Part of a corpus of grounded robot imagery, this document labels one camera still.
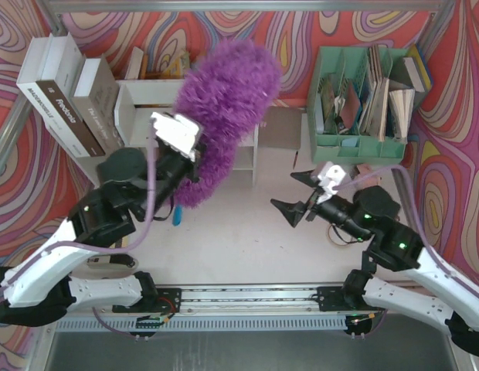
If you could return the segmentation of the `purple fluffy duster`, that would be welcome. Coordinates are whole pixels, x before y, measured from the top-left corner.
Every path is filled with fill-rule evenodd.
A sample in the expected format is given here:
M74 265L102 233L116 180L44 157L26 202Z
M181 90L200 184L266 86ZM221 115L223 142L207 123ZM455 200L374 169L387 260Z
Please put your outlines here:
M205 149L195 180L184 179L175 191L176 205L200 206L229 177L240 143L280 93L280 79L277 60L250 39L223 40L186 75L174 112L202 126Z

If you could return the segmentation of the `small yellow book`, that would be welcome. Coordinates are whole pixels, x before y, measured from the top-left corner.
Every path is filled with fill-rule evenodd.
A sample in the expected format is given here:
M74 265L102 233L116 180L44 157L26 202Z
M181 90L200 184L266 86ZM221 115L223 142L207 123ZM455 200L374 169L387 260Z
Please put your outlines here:
M126 236L121 238L119 241L117 241L114 244L114 247L121 249L121 248L126 248L129 244L130 244L130 237Z

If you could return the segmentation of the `white black stapler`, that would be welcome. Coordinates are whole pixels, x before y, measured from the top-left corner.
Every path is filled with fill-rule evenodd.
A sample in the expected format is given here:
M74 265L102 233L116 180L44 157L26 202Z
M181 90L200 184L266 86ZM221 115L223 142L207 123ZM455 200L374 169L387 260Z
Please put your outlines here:
M93 269L134 269L138 261L128 254L105 254L89 258L87 266Z

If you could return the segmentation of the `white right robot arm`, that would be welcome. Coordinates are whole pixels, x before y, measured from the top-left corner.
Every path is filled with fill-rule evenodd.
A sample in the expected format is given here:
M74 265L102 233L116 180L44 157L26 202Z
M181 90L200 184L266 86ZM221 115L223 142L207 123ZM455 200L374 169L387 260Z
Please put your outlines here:
M338 196L345 171L328 165L291 177L313 190L306 202L270 202L291 226L320 217L368 242L362 266L352 270L337 296L342 306L381 308L428 324L453 344L479 357L479 286L449 265L422 234L398 221L400 204L380 185L355 192L352 201Z

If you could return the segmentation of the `white wooden bookshelf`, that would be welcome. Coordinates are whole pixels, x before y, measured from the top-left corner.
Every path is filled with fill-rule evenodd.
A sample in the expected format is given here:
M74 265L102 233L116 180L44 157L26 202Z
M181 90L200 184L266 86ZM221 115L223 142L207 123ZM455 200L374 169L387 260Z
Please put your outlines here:
M146 125L152 113L172 110L184 80L119 80L120 89L114 108L115 128L129 147L143 148L147 143ZM258 129L238 145L233 171L251 174L256 182Z

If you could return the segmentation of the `brown pencil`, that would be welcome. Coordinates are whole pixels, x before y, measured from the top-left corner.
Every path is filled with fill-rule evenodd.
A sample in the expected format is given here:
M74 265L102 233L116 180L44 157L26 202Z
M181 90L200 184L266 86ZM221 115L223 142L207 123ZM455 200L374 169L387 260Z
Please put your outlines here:
M296 152L295 152L295 155L294 155L294 160L293 160L292 169L295 169L295 167L296 167L298 155L299 155L299 151L296 151Z

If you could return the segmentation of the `pink pig figurine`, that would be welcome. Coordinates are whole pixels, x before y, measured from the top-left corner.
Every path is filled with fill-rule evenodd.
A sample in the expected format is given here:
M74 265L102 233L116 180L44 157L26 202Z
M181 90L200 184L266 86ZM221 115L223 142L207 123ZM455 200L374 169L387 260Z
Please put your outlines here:
M355 165L355 179L361 179L363 182L374 182L379 184L382 177L374 172L369 164Z

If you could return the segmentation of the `grey notebook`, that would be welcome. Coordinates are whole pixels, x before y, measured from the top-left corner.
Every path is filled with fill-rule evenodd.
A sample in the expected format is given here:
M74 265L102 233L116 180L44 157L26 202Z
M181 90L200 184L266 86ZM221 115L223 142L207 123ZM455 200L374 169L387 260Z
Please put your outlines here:
M264 148L299 150L301 147L302 110L270 107L258 131L258 145Z

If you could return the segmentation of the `taupe Lonely City book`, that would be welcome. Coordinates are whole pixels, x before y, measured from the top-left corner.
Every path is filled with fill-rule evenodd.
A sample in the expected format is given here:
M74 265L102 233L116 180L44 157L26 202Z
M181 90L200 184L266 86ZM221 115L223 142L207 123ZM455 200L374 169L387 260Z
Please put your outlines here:
M106 58L86 58L73 103L106 155L124 146L114 120L118 94L119 85Z

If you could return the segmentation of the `green file organizer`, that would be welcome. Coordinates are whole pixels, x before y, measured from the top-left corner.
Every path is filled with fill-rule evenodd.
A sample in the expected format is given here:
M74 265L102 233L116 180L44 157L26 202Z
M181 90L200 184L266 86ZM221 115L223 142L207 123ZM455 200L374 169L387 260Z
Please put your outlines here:
M320 47L307 97L312 161L399 164L416 106L415 67L404 49Z

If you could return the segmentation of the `books behind shelf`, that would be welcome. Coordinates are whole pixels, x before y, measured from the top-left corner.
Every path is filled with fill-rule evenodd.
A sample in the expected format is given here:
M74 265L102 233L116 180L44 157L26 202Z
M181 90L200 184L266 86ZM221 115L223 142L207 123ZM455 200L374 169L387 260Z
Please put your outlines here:
M123 80L179 80L194 68L199 59L206 55L202 51L197 55L187 49L179 49L172 54L164 54L156 63L150 55L134 47L131 57L121 73Z

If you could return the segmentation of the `brown Fredonia book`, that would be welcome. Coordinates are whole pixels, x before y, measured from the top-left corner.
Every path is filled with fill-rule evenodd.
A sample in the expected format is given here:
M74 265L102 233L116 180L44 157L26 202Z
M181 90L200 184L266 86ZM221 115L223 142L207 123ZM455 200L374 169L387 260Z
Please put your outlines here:
M100 157L105 152L72 99L84 62L85 58L70 34L54 36L39 84L68 127L66 135L57 136L70 153L76 158Z

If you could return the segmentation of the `white Mademoiselle book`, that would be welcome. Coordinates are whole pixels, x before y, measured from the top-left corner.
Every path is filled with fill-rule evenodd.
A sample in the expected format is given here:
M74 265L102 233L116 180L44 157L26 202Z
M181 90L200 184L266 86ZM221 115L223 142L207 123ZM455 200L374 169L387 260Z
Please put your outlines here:
M67 134L66 124L41 89L42 73L46 65L50 43L53 37L34 37L27 49L16 84L32 106L41 114L44 121L60 137Z

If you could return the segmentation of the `grey book in organizer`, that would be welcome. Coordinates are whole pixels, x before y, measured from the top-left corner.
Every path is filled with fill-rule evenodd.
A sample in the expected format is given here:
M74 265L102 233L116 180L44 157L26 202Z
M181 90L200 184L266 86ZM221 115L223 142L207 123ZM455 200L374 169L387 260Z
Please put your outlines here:
M433 86L430 70L416 44L402 56L392 58L389 88L404 90L413 88L417 93L428 94Z

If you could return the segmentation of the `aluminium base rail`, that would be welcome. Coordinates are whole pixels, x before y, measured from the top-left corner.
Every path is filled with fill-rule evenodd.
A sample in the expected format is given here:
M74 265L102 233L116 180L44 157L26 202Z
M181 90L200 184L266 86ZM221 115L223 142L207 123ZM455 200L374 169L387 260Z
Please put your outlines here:
M165 332L317 331L372 325L381 309L348 306L337 286L184 286L165 314L113 313L101 309L66 316L57 332L105 332L114 328L141 338Z

